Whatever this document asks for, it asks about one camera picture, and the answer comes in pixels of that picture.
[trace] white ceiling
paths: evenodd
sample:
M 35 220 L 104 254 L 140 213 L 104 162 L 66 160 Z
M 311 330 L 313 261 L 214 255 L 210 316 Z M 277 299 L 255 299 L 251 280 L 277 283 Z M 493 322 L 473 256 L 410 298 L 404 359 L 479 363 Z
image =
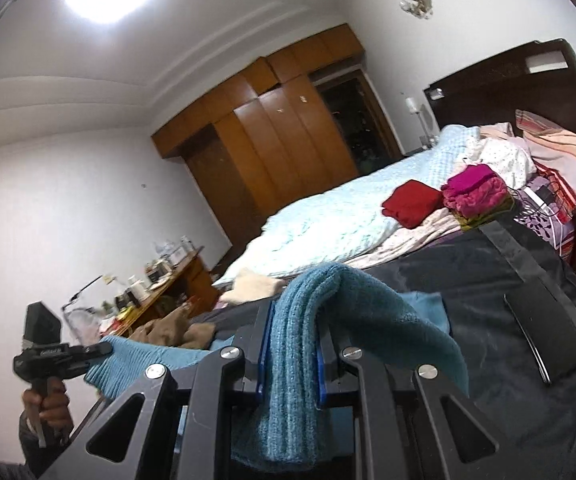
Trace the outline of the white ceiling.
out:
M 343 22 L 340 0 L 149 0 L 99 25 L 63 0 L 0 21 L 0 146 L 51 134 L 150 133 L 258 56 Z

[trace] black clamp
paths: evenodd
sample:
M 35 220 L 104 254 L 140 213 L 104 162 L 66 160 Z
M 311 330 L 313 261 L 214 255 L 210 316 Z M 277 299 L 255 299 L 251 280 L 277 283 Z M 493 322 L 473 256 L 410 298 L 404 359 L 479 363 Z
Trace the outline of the black clamp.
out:
M 264 393 L 273 301 L 253 326 L 197 365 L 149 366 L 100 415 L 91 416 L 42 480 L 221 480 L 230 464 L 233 406 Z M 319 399 L 352 406 L 354 478 L 537 478 L 494 425 L 433 365 L 402 370 L 352 344 L 318 318 Z M 180 414 L 188 406 L 180 452 Z

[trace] lamp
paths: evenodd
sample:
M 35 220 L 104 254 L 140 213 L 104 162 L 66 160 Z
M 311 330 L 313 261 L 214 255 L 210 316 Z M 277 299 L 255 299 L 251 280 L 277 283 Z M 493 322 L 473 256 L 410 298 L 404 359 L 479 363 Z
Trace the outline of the lamp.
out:
M 424 131 L 424 135 L 419 137 L 421 141 L 421 146 L 425 150 L 428 148 L 433 147 L 436 145 L 436 137 L 428 134 L 428 130 L 426 128 L 426 124 L 424 123 L 423 118 L 421 117 L 422 107 L 415 101 L 412 97 L 406 97 L 406 107 L 411 114 L 415 114 L 419 118 L 419 123 L 421 124 L 421 129 Z
M 401 7 L 401 10 L 404 12 L 416 16 L 420 20 L 422 18 L 428 20 L 430 16 L 433 15 L 432 0 L 401 0 L 399 7 Z

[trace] dark brown headboard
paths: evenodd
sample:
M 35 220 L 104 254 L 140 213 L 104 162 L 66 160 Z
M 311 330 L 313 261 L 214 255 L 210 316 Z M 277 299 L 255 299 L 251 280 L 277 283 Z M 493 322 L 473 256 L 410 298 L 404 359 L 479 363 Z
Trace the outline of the dark brown headboard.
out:
M 557 51 L 567 68 L 530 72 L 527 58 Z M 440 79 L 424 93 L 440 128 L 509 122 L 520 135 L 514 124 L 519 109 L 576 133 L 576 56 L 565 40 L 512 48 Z

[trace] metal screw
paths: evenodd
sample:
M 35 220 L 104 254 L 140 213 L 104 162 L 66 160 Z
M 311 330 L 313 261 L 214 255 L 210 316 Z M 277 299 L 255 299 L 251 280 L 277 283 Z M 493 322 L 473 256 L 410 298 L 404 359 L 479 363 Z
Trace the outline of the metal screw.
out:
M 219 352 L 219 355 L 224 359 L 235 359 L 239 357 L 240 352 L 241 351 L 236 346 L 226 346 L 226 348 L 222 348 L 222 351 Z
M 438 374 L 437 368 L 435 368 L 433 365 L 421 365 L 417 370 L 417 373 L 424 379 L 434 379 Z
M 155 363 L 146 368 L 146 377 L 149 379 L 159 379 L 166 373 L 166 367 L 159 363 Z
M 357 361 L 363 354 L 362 349 L 356 346 L 348 346 L 341 351 L 341 355 L 353 361 Z

